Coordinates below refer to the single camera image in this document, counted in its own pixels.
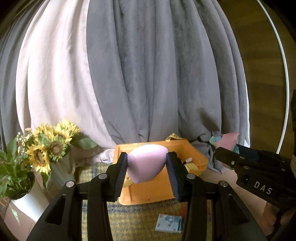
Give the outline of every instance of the orange storage bin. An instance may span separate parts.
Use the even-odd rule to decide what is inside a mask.
[[[115,147],[113,163],[116,163],[121,152],[129,154],[133,149],[144,144],[158,144],[165,146],[169,152],[174,151],[177,156],[185,161],[187,158],[192,157],[192,163],[194,163],[200,174],[207,168],[207,158],[202,155],[197,149],[195,149],[187,140],[171,140],[171,141],[159,141],[159,142],[142,142],[132,144],[120,144]],[[150,202],[159,202],[163,200],[173,199],[173,193],[170,186],[170,180],[166,167],[152,180],[144,183],[132,184],[129,187],[122,188],[119,202],[122,205],[135,205],[144,204]]]

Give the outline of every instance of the flower pot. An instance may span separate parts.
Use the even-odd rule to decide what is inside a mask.
[[[51,177],[55,185],[61,189],[68,181],[75,181],[75,162],[70,153],[60,159],[58,162],[50,163]]]
[[[35,179],[31,190],[22,198],[12,200],[13,204],[34,222],[37,222],[49,202]]]

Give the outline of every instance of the white cable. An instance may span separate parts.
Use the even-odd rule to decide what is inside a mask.
[[[278,149],[276,151],[277,154],[278,154],[279,151],[281,150],[281,146],[283,144],[283,140],[284,140],[284,137],[285,137],[286,128],[287,128],[287,122],[288,122],[288,114],[289,114],[290,87],[289,87],[288,67],[287,67],[287,61],[286,61],[286,57],[285,57],[285,52],[284,52],[284,49],[283,49],[283,45],[281,43],[281,40],[280,40],[279,34],[278,34],[277,30],[276,30],[276,27],[274,26],[273,21],[271,20],[268,12],[266,11],[266,9],[262,5],[262,3],[259,0],[257,0],[257,2],[260,4],[261,8],[263,9],[263,11],[265,12],[266,16],[268,17],[268,19],[270,21],[270,24],[272,25],[272,28],[274,29],[274,33],[276,34],[276,38],[278,40],[279,47],[281,49],[281,54],[282,54],[282,57],[283,57],[284,69],[285,69],[285,75],[286,75],[286,113],[285,113],[285,120],[284,120],[283,131],[281,133],[281,139],[279,141],[279,146],[278,146]]]

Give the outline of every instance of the brown wall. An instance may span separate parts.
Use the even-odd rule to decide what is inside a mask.
[[[248,87],[251,147],[276,152],[284,123],[286,80],[279,44],[256,0],[219,1],[236,37]],[[279,17],[265,4],[282,41],[290,79],[296,88],[296,44]],[[291,115],[280,154],[291,157],[294,136]]]

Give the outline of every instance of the screw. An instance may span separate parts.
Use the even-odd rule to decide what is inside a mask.
[[[188,179],[194,179],[194,178],[195,178],[195,175],[192,174],[192,173],[188,173],[188,174],[187,174],[187,178],[188,178]]]
[[[220,182],[220,185],[221,185],[222,187],[227,187],[227,186],[228,186],[228,182],[227,182],[227,181],[221,181],[221,182]]]
[[[74,182],[73,181],[69,181],[66,183],[66,186],[71,188],[72,186],[74,186]]]
[[[106,179],[107,178],[107,174],[106,173],[101,173],[99,175],[99,179]]]

